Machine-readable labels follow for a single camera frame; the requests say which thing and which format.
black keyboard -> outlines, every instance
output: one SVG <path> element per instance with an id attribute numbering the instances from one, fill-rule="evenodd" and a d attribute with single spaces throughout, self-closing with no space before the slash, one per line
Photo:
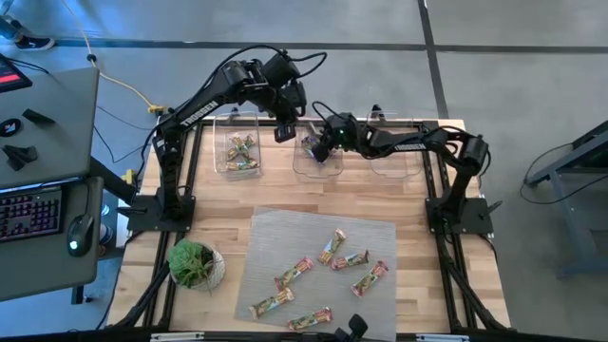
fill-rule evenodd
<path id="1" fill-rule="evenodd" d="M 59 233 L 61 187 L 0 194 L 0 242 Z"/>

yellow cable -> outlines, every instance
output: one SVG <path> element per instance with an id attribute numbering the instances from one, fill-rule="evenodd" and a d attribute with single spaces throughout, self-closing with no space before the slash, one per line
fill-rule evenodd
<path id="1" fill-rule="evenodd" d="M 93 51 L 91 50 L 91 44 L 88 42 L 88 38 L 86 37 L 85 34 L 85 29 L 83 28 L 83 24 L 81 23 L 80 19 L 78 19 L 78 16 L 76 16 L 76 13 L 74 13 L 74 11 L 72 10 L 72 8 L 67 4 L 66 0 L 61 0 L 64 3 L 64 6 L 66 7 L 66 9 L 71 13 L 71 15 L 74 17 L 74 20 L 76 21 L 76 24 L 78 25 L 78 29 L 80 30 L 80 32 L 83 34 L 83 38 L 85 38 L 85 44 L 86 44 L 86 48 L 88 49 L 88 54 L 93 54 Z M 113 82 L 119 86 L 124 86 L 125 88 L 133 91 L 134 93 L 136 93 L 139 97 L 142 98 L 142 100 L 145 101 L 145 103 L 148 105 L 148 112 L 149 113 L 155 113 L 158 111 L 163 111 L 164 110 L 164 106 L 162 105 L 157 105 L 157 104 L 152 104 L 143 94 L 141 94 L 141 92 L 136 89 L 135 87 L 133 87 L 132 85 L 128 85 L 124 82 L 121 82 L 115 78 L 109 77 L 107 75 L 105 75 L 101 69 L 99 69 L 99 67 L 95 64 L 95 61 L 90 61 L 91 64 L 93 65 L 93 67 L 97 68 L 99 70 L 99 74 L 100 76 L 102 76 L 103 78 L 107 79 L 110 82 Z"/>

clear plastic bin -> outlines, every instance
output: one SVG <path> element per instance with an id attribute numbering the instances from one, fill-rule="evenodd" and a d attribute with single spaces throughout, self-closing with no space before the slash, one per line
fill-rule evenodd
<path id="1" fill-rule="evenodd" d="M 243 119 L 248 124 L 239 124 Z M 262 158 L 255 112 L 217 115 L 213 120 L 213 140 L 217 173 L 231 181 L 261 176 Z"/>
<path id="2" fill-rule="evenodd" d="M 383 111 L 383 113 L 387 121 L 400 120 L 403 124 L 399 127 L 388 127 L 381 118 L 374 117 L 373 112 L 371 112 L 368 115 L 368 125 L 395 134 L 417 132 L 417 129 L 414 128 L 413 119 L 399 119 L 395 112 Z M 392 153 L 388 157 L 371 160 L 370 164 L 375 174 L 395 181 L 418 175 L 424 165 L 421 152 Z"/>
<path id="3" fill-rule="evenodd" d="M 319 133 L 321 125 L 322 122 L 319 122 L 318 125 L 299 123 L 295 127 L 294 145 L 294 171 L 300 176 L 318 181 L 335 178 L 344 170 L 342 150 L 334 150 L 329 158 L 323 162 L 318 162 L 311 155 L 311 152 L 302 146 L 302 141 L 305 138 L 313 137 Z"/>

potted plant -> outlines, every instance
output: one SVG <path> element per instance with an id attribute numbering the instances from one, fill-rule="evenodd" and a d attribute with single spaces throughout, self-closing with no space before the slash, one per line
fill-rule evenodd
<path id="1" fill-rule="evenodd" d="M 225 273 L 224 259 L 218 251 L 187 239 L 169 249 L 167 261 L 173 281 L 188 289 L 211 290 Z"/>

computer mouse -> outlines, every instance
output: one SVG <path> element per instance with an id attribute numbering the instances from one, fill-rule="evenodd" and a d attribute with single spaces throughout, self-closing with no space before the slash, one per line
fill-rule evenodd
<path id="1" fill-rule="evenodd" d="M 82 257 L 91 248 L 92 239 L 93 217 L 89 214 L 76 217 L 67 228 L 67 252 Z"/>

